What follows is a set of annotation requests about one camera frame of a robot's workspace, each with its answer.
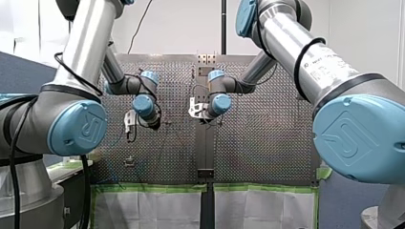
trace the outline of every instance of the robot logo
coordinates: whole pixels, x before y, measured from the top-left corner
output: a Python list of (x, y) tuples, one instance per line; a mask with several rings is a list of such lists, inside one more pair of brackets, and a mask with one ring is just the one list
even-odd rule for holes
[(347, 111), (322, 133), (322, 139), (347, 165), (378, 147), (377, 140), (367, 127)]
[(103, 123), (102, 119), (92, 113), (86, 113), (85, 115), (85, 124), (81, 129), (82, 137), (81, 139), (94, 142), (98, 139), (98, 134)]

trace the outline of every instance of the white wall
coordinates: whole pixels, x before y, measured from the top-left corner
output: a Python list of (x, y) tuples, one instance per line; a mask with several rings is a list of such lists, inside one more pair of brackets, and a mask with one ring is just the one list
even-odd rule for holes
[[(116, 21), (113, 38), (118, 52), (127, 52), (131, 37), (149, 0), (127, 7)], [(228, 54), (256, 54), (249, 39), (238, 37), (235, 19), (240, 0), (227, 1)], [(329, 37), (330, 0), (307, 0), (313, 14), (312, 31)], [(153, 0), (135, 39), (132, 53), (221, 52), (220, 0)]]
[(403, 80), (403, 0), (330, 0), (329, 45), (363, 73)]
[(0, 52), (56, 67), (68, 37), (55, 0), (0, 0)]

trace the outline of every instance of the robotic arm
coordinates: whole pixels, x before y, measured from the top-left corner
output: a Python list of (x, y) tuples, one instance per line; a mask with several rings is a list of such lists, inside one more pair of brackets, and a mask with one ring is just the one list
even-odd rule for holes
[(369, 182), (405, 183), (405, 93), (379, 73), (360, 73), (325, 40), (310, 34), (311, 14), (301, 0), (243, 0), (237, 33), (263, 49), (239, 79), (213, 71), (203, 115), (231, 106), (227, 93), (252, 93), (276, 60), (299, 94), (313, 105), (315, 147), (339, 174)]

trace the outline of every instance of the green tape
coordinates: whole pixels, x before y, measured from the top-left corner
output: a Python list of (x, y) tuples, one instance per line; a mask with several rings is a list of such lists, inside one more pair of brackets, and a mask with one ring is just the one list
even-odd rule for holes
[(331, 168), (323, 167), (316, 170), (317, 179), (328, 179), (331, 175)]
[(314, 208), (313, 208), (313, 229), (318, 229), (319, 227), (319, 189), (316, 188), (315, 194), (315, 203), (314, 203)]
[(96, 197), (97, 197), (97, 190), (92, 187), (92, 212), (90, 215), (90, 228), (95, 228), (96, 223)]
[(100, 193), (165, 193), (165, 194), (184, 194), (184, 193), (204, 193), (206, 185), (158, 185), (158, 184), (98, 184), (93, 186)]
[(253, 184), (253, 183), (232, 183), (232, 184), (214, 184), (215, 192), (235, 192), (235, 191), (268, 191), (281, 193), (312, 194), (317, 192), (314, 187), (296, 187), (271, 184)]

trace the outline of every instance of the pegboard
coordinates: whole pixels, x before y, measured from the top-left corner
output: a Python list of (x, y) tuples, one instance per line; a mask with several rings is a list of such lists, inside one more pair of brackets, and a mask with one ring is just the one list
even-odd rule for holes
[[(218, 56), (216, 68), (237, 77), (252, 59)], [(311, 143), (311, 106), (297, 99), (293, 81), (281, 66), (272, 73), (253, 94), (232, 95), (232, 108), (216, 130), (216, 182), (311, 185), (316, 180), (319, 158)]]
[[(107, 135), (98, 149), (100, 161), (93, 170), (93, 182), (148, 182), (159, 184), (195, 183), (197, 121), (188, 115), (188, 100), (194, 84), (194, 55), (122, 55), (118, 57), (125, 73), (139, 68), (160, 76), (158, 104), (162, 109), (158, 131), (138, 126), (137, 140), (128, 143), (122, 135), (125, 113), (133, 96), (105, 95), (102, 103), (108, 115)], [(134, 167), (125, 167), (132, 157)]]
[[(238, 76), (252, 59), (216, 56), (214, 65)], [(214, 156), (216, 182), (310, 185), (315, 180), (319, 158), (311, 150), (311, 107), (296, 99), (292, 80), (281, 67), (254, 94), (233, 94), (232, 109), (222, 125), (202, 132), (199, 120), (188, 114), (191, 89), (200, 77), (196, 72), (203, 64), (198, 56), (124, 54), (118, 60), (125, 73), (137, 73), (141, 68), (159, 74), (162, 124), (158, 131), (138, 127), (135, 143), (127, 143), (125, 135), (117, 141), (133, 97), (105, 95), (102, 102), (109, 125), (97, 152), (100, 161), (93, 170), (95, 183), (197, 183), (201, 167), (197, 166), (201, 160), (197, 154), (210, 149), (213, 152), (206, 152), (206, 156)], [(211, 133), (214, 140), (206, 140)], [(202, 147), (202, 138), (209, 147)], [(136, 164), (125, 167), (123, 161), (130, 156)]]

